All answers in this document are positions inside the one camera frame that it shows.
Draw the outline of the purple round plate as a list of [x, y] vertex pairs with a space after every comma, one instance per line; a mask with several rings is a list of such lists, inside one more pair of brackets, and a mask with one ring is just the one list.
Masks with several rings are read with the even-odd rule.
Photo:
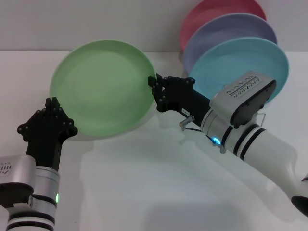
[[230, 13], [200, 26], [184, 49], [182, 62], [190, 73], [196, 61], [211, 48], [241, 37], [257, 37], [278, 43], [273, 28], [267, 21], [249, 13]]

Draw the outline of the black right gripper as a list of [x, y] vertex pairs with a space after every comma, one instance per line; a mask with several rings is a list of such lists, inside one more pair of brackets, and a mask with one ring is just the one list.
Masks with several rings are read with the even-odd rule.
[[193, 116], [193, 123], [200, 126], [210, 110], [210, 100], [196, 92], [193, 87], [195, 79], [174, 76], [148, 76], [148, 85], [161, 113], [176, 111], [186, 118]]

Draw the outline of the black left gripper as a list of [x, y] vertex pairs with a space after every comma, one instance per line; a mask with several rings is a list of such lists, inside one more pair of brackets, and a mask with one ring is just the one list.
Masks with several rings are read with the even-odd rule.
[[[51, 110], [55, 120], [51, 119]], [[21, 124], [17, 132], [28, 142], [26, 154], [35, 159], [37, 166], [58, 169], [63, 144], [60, 139], [77, 135], [78, 129], [57, 98], [52, 97], [47, 98], [45, 107]]]

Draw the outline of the blue round plate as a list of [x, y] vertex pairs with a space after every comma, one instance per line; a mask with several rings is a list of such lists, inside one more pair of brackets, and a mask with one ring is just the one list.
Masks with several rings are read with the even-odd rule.
[[256, 37], [236, 38], [205, 52], [194, 64], [189, 77], [193, 88], [212, 99], [224, 86], [252, 71], [277, 82], [273, 100], [283, 89], [289, 76], [289, 62], [284, 51], [275, 43]]

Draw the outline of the red round plate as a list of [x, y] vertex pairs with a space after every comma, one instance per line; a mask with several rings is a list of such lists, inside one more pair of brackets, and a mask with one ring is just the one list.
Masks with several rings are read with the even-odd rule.
[[184, 51], [190, 37], [200, 26], [230, 13], [250, 13], [266, 19], [262, 7], [255, 0], [202, 0], [189, 12], [181, 26], [181, 51]]

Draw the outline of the green round plate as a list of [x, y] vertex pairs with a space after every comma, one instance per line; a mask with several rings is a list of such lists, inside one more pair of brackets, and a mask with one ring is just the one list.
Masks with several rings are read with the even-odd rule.
[[99, 40], [71, 51], [56, 67], [50, 96], [57, 98], [78, 131], [110, 137], [136, 126], [153, 104], [146, 54], [118, 40]]

